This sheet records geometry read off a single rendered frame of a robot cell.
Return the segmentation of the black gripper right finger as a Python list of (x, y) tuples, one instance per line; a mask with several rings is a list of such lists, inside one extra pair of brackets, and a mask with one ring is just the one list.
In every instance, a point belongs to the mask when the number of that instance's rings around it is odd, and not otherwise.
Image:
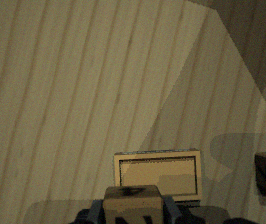
[[(172, 196), (162, 197), (164, 224), (206, 224), (201, 217), (194, 216), (184, 205), (176, 205)], [(244, 218), (231, 218), (223, 221), (223, 224), (258, 224)]]

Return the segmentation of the tan shallow rectangular tray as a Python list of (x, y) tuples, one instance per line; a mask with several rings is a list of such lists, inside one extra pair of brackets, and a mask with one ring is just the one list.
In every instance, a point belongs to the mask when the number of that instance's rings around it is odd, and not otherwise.
[(114, 154), (116, 186), (156, 185), (174, 201), (201, 200), (201, 162), (197, 149)]

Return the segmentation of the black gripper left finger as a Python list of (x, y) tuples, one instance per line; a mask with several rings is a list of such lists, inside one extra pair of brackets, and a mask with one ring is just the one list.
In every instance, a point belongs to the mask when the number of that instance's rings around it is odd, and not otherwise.
[(90, 209), (79, 211), (75, 221), (68, 224), (104, 224), (103, 199), (93, 200)]

